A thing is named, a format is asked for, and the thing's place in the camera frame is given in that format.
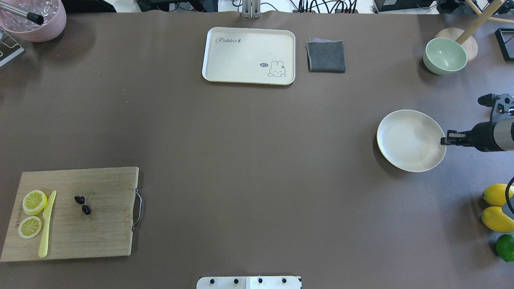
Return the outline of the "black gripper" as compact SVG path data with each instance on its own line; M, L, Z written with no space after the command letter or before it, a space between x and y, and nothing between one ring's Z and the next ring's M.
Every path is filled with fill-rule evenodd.
M444 146L467 146L469 139L470 146L481 152L494 152L495 141L491 134L494 130L490 122L482 122L475 125L467 133L448 130L447 137L441 138L441 145Z

